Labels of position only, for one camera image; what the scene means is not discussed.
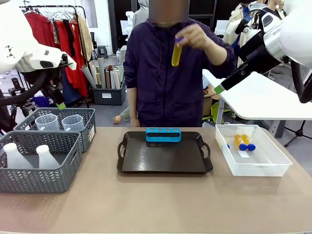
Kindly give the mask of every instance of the purple jacket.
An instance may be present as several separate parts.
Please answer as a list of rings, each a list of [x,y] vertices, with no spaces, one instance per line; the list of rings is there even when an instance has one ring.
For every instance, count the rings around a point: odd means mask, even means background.
[[[189,46],[183,47],[179,66],[171,65],[176,33],[194,23],[227,50],[228,57],[222,65],[213,66],[203,50]],[[139,24],[129,38],[123,66],[127,87],[137,87],[137,112],[142,127],[201,127],[202,69],[225,78],[236,65],[230,45],[210,27],[189,19],[170,28],[148,21]]]

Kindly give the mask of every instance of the clothing rack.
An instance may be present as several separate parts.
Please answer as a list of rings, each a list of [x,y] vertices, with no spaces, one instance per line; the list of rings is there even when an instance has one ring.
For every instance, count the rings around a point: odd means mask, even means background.
[[[79,21],[78,21],[78,13],[77,13],[77,7],[81,8],[83,10],[83,14],[84,14],[84,18],[87,19],[86,17],[86,12],[84,10],[84,8],[82,6],[73,6],[73,5],[29,5],[29,6],[20,6],[20,8],[73,8],[75,11],[75,16],[77,19],[77,24],[78,24],[78,30],[79,30],[79,38],[80,38],[80,45],[81,45],[81,51],[82,51],[82,56],[83,56],[83,61],[84,64],[88,65],[87,60],[86,60],[86,56],[84,54],[83,51],[83,46],[82,46],[82,38],[81,38],[81,34],[80,34],[80,26],[79,26]]]

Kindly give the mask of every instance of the white bottle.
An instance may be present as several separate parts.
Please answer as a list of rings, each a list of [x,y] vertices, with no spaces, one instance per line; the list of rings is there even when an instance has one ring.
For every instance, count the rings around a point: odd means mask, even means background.
[[[41,145],[36,148],[37,154],[39,155],[39,168],[40,169],[56,169],[59,168],[60,164],[50,154],[49,146]]]
[[[31,163],[18,151],[15,143],[8,143],[3,149],[7,155],[9,169],[33,169]]]

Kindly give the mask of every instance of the chair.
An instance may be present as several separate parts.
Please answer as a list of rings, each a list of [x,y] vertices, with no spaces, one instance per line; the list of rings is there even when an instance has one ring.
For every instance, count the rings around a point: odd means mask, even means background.
[[[214,33],[220,37],[225,35],[226,26],[228,25],[229,20],[218,20],[216,22],[216,27]]]
[[[98,48],[98,44],[96,42],[96,40],[94,39],[94,33],[91,33],[91,40],[92,40],[92,44],[93,44],[93,52],[94,52],[94,59],[97,60],[98,59],[98,54],[97,54],[97,48]]]

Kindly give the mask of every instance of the gray plastic basket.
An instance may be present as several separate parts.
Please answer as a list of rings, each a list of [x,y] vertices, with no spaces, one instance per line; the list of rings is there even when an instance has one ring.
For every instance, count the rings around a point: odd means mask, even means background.
[[[96,117],[95,117],[95,109],[92,108],[65,108],[63,110],[59,110],[58,108],[38,108],[36,109],[30,116],[28,116],[22,123],[17,125],[14,130],[28,130],[28,126],[31,123],[34,123],[36,118],[39,116],[43,116],[46,114],[52,113],[58,116],[58,125],[59,129],[64,130],[62,125],[62,120],[68,116],[72,116],[78,114],[83,117],[83,125],[84,129],[81,133],[81,147],[82,152],[87,152],[93,137],[96,133]],[[29,130],[38,130],[37,126],[34,124]]]
[[[19,152],[34,169],[7,168],[6,153],[0,155],[0,192],[3,193],[64,193],[68,190],[82,162],[78,132],[12,131],[0,140],[4,145],[15,143]],[[36,148],[48,145],[59,162],[54,170],[39,169]]]

